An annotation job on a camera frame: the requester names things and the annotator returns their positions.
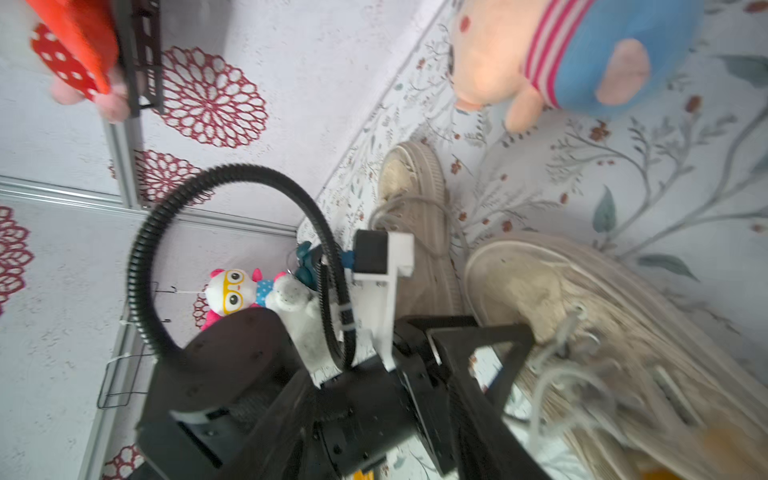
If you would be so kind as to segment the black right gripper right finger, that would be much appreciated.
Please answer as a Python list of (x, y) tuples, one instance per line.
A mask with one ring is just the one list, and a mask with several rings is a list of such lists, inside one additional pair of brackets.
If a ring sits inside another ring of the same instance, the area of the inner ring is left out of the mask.
[(461, 479), (547, 479), (474, 386), (450, 383), (448, 406), (452, 453)]

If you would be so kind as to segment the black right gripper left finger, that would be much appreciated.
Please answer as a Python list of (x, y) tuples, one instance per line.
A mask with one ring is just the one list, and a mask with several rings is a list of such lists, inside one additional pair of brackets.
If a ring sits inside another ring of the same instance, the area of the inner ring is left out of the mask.
[(307, 370), (301, 368), (213, 477), (311, 479), (316, 473), (310, 440), (315, 406), (314, 384)]

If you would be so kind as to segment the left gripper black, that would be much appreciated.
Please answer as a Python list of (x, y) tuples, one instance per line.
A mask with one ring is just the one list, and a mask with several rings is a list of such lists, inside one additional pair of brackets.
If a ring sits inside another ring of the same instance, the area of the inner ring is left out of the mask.
[(532, 329), (524, 323), (482, 327), (471, 316), (398, 320), (393, 370), (374, 357), (320, 387), (321, 414), (310, 439), (316, 468), (311, 479), (371, 471), (390, 450), (413, 438), (439, 474), (458, 475), (448, 385), (477, 387), (502, 420), (533, 345)]

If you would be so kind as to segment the beige lace sneaker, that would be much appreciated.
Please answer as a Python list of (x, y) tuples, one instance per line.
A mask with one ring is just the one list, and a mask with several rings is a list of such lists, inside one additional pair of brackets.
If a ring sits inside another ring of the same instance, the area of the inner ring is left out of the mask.
[(368, 227), (414, 236), (414, 272), (398, 280), (396, 316), (464, 314), (449, 255), (453, 226), (445, 180), (434, 152), (413, 141), (393, 147), (379, 172), (377, 197)]
[(596, 479), (767, 475), (767, 390), (671, 301), (595, 249), (540, 233), (492, 240), (464, 269), (484, 326), (534, 345), (508, 424), (529, 452), (563, 442)]

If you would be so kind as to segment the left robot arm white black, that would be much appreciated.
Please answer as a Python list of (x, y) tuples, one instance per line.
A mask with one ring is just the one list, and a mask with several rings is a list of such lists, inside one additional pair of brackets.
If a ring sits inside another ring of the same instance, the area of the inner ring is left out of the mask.
[(370, 358), (316, 385), (272, 311), (237, 313), (152, 376), (141, 479), (341, 479), (418, 440), (441, 475), (541, 479), (502, 419), (534, 344), (525, 324), (470, 316), (395, 324), (395, 367)]

